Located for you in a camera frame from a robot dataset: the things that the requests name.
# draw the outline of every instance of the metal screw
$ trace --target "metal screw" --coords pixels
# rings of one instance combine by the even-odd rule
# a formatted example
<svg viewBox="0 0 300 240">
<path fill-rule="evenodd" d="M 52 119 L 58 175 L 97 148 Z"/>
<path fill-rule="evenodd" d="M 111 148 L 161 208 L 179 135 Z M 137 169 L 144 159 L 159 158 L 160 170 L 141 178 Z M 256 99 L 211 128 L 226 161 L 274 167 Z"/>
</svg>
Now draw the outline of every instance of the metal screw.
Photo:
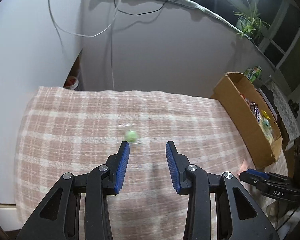
<svg viewBox="0 0 300 240">
<path fill-rule="evenodd" d="M 224 173 L 224 176 L 227 179 L 232 179 L 233 178 L 233 174 L 231 172 L 228 172 L 228 171 Z"/>
<path fill-rule="evenodd" d="M 189 169 L 190 171 L 195 171 L 195 170 L 197 169 L 197 166 L 195 166 L 195 165 L 193 165 L 193 164 L 190 164 L 190 165 L 188 166 L 188 169 Z"/>
<path fill-rule="evenodd" d="M 63 177 L 64 179 L 70 179 L 71 176 L 72 176 L 72 174 L 71 174 L 70 172 L 67 172 L 67 173 L 63 174 L 62 177 Z"/>
<path fill-rule="evenodd" d="M 107 165 L 101 165 L 99 166 L 99 171 L 106 171 L 108 169 Z"/>
</svg>

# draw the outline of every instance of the brown cardboard box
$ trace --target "brown cardboard box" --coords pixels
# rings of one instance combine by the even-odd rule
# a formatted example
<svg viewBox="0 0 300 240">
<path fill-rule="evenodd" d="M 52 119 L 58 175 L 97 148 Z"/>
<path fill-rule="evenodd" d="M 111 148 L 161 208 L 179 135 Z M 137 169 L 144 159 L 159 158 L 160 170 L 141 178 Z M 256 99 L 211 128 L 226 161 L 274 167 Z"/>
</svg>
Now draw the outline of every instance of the brown cardboard box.
<svg viewBox="0 0 300 240">
<path fill-rule="evenodd" d="M 236 125 L 255 167 L 261 169 L 278 161 L 282 147 L 279 127 L 268 105 L 250 80 L 242 73 L 226 73 L 213 92 L 212 98 L 220 101 Z M 274 131 L 272 145 L 263 135 L 257 119 L 241 94 L 249 101 L 257 103 L 259 109 L 264 110 L 270 117 L 269 122 Z"/>
</svg>

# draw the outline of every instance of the checkered tablecloth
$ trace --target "checkered tablecloth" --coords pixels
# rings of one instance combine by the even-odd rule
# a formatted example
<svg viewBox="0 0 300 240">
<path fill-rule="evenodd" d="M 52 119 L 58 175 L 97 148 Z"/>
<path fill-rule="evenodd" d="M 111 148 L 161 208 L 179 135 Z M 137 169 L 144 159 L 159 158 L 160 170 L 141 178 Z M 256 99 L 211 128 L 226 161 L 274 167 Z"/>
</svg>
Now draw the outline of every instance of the checkered tablecloth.
<svg viewBox="0 0 300 240">
<path fill-rule="evenodd" d="M 236 175 L 244 159 L 254 167 L 239 132 L 216 100 L 40 87 L 27 106 L 17 144 L 15 197 L 21 222 L 63 173 L 88 173 L 117 153 L 126 124 L 133 124 L 141 143 L 130 147 L 122 190 L 108 197 L 114 239 L 182 239 L 188 196 L 179 196 L 172 187 L 167 141 L 174 141 L 179 153 L 210 173 Z M 283 154 L 266 171 L 287 175 Z M 263 208 L 270 201 L 253 194 Z M 215 238 L 214 200 L 211 206 Z"/>
</svg>

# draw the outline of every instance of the potted plant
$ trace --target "potted plant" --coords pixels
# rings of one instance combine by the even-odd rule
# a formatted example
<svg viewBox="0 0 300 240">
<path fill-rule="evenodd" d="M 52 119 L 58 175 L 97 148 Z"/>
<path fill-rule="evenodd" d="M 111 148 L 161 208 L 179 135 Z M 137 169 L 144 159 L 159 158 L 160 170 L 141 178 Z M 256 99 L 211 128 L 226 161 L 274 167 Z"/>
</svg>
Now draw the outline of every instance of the potted plant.
<svg viewBox="0 0 300 240">
<path fill-rule="evenodd" d="M 242 31 L 237 34 L 240 35 L 240 38 L 247 35 L 253 40 L 259 41 L 261 28 L 266 25 L 270 27 L 270 24 L 261 20 L 259 17 L 260 13 L 258 12 L 257 4 L 255 2 L 254 5 L 251 6 L 248 0 L 246 1 L 249 5 L 246 12 L 234 12 L 234 15 L 239 16 L 236 27 Z"/>
</svg>

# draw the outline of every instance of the green round object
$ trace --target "green round object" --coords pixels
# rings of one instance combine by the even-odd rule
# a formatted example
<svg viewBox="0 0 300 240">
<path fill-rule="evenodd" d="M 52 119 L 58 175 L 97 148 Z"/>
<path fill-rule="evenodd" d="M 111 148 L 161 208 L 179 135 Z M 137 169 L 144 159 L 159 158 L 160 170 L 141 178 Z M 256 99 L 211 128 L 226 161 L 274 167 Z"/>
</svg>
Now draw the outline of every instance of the green round object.
<svg viewBox="0 0 300 240">
<path fill-rule="evenodd" d="M 126 131 L 125 139 L 129 143 L 134 143 L 138 139 L 138 134 L 136 131 Z"/>
</svg>

